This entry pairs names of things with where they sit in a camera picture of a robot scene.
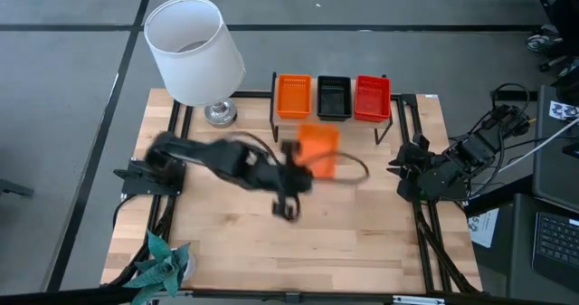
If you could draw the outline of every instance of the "potted plant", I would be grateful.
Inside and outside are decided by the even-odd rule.
[[[140,292],[131,301],[131,305],[143,304],[156,292],[166,289],[169,296],[175,297],[183,282],[193,272],[189,259],[189,244],[171,249],[169,245],[147,230],[148,250],[154,259],[145,262],[135,262],[141,271],[135,279],[125,283],[126,288],[140,288]]]

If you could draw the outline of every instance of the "white lampshade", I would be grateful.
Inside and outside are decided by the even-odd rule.
[[[240,86],[245,65],[217,6],[171,0],[145,22],[145,38],[169,94],[188,106],[225,101]]]

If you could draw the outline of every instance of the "orange object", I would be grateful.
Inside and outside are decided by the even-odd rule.
[[[284,119],[304,119],[311,112],[311,76],[281,74],[276,111]]]
[[[390,118],[390,79],[358,75],[354,118],[373,122]]]
[[[340,131],[331,125],[302,124],[298,128],[299,154],[296,164],[306,165],[315,178],[333,178],[336,171],[336,156],[317,156],[338,151]]]

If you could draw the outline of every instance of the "wooden table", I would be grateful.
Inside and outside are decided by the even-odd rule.
[[[438,98],[418,95],[417,100],[422,130],[431,150],[440,152],[448,139]],[[172,103],[165,90],[150,92],[135,157],[143,157],[155,135],[166,129]],[[242,98],[235,103],[238,118],[228,129],[213,128],[205,121],[204,110],[195,109],[189,138],[211,141],[226,131],[244,130],[279,150],[271,135],[270,100]],[[364,160],[371,177],[358,187],[316,183],[310,195],[301,196],[302,215],[295,224],[271,215],[275,195],[244,191],[204,167],[189,164],[169,241],[172,246],[191,242],[197,259],[197,271],[182,289],[425,292],[412,206],[396,194],[399,177],[385,170],[402,143],[395,110],[393,105],[394,125],[379,146],[372,130],[341,131],[340,148]],[[407,118],[411,119],[409,110]],[[280,137],[295,138],[295,130],[281,129]],[[361,173],[349,160],[338,164],[339,175]],[[119,211],[102,282],[116,278],[143,243],[151,199],[138,196]],[[445,202],[438,204],[438,211],[446,251],[480,289],[464,214]],[[432,250],[430,256],[435,286],[440,289]]]

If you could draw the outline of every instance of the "paper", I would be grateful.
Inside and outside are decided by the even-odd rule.
[[[490,248],[492,236],[495,234],[498,209],[469,218],[470,239],[478,245]]]
[[[577,116],[579,116],[579,108],[551,100],[551,107],[549,108],[549,116],[555,119],[562,119],[562,120],[568,118],[576,118]]]

